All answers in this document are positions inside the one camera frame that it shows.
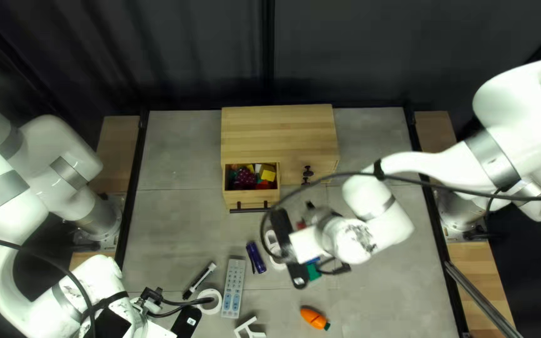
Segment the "white tape roll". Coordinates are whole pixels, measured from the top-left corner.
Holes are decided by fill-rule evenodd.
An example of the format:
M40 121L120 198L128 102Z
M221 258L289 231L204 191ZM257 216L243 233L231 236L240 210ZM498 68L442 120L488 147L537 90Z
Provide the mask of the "white tape roll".
M205 303L205 304L197 304L197 308L204 314L204 315L215 315L216 313L219 313L221 311L221 305L222 305L222 296L221 293L218 292L216 289L206 289L199 293L197 296L197 299L204 298L204 297L212 297L214 300L212 303Z

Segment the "orange carrot toy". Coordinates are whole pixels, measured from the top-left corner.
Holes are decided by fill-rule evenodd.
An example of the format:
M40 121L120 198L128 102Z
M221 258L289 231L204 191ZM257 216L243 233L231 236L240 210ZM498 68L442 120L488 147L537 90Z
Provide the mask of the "orange carrot toy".
M312 327L319 330L327 331L329 329L329 326L331 326L330 323L327 323L327 319L316 311L302 308L300 310L300 315L302 315L304 320L307 321L310 325L312 325Z

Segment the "open drawer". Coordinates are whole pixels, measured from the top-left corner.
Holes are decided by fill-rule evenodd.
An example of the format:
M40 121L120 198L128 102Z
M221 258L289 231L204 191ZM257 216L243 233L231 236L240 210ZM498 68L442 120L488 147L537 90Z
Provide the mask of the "open drawer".
M276 168L275 189L265 190L228 190L229 171L231 164L222 165L222 196L230 212L260 212L265 207L277 203L280 198L281 170L279 163L273 163Z

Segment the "remote control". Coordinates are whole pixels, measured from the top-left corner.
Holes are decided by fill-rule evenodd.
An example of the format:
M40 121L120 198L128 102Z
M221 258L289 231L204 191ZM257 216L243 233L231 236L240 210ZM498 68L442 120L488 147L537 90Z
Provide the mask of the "remote control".
M229 259L221 317L238 318L244 289L245 259Z

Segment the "white clip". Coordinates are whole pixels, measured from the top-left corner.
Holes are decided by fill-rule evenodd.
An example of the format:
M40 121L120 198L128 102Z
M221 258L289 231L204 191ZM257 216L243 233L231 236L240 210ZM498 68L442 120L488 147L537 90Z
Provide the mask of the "white clip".
M239 332L243 330L245 330L248 333L248 336L250 338L266 337L266 333L264 332L253 332L252 330L250 330L250 324L252 324L256 320L257 320L256 316L253 316L247 322L241 324L235 330L233 330L233 332L235 332L235 337L241 338L241 335L239 334Z

